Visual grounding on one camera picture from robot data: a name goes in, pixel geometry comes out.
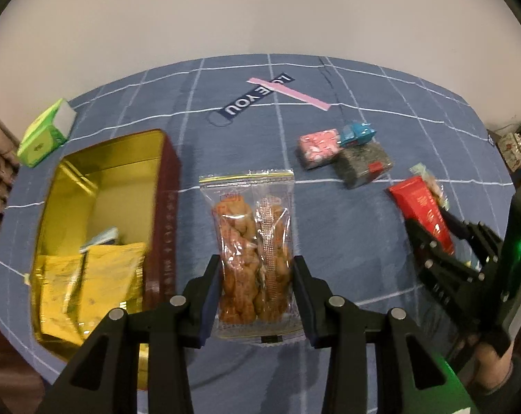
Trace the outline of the person's right hand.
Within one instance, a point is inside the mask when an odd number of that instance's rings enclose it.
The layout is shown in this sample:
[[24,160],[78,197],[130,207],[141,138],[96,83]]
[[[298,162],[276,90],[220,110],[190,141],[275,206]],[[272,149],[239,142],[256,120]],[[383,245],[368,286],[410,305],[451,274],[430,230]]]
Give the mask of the person's right hand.
[[482,389],[485,393],[500,389],[508,381],[512,372],[513,348],[514,343],[511,343],[507,351],[499,355],[490,344],[484,342],[476,344],[474,351],[476,364],[468,387]]

